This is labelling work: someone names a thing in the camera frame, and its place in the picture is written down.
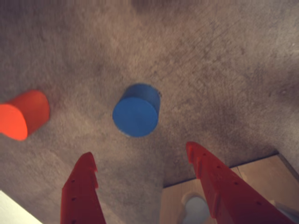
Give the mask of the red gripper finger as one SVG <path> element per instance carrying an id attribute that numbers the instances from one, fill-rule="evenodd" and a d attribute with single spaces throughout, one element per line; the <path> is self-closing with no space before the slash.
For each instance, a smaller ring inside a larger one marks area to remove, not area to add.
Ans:
<path id="1" fill-rule="evenodd" d="M 96 189 L 97 167 L 91 152 L 80 156 L 62 188 L 60 223 L 105 224 Z"/>
<path id="2" fill-rule="evenodd" d="M 200 179 L 209 212 L 219 224 L 291 224 L 261 194 L 214 154 L 196 142 L 186 143 L 188 161 Z"/>

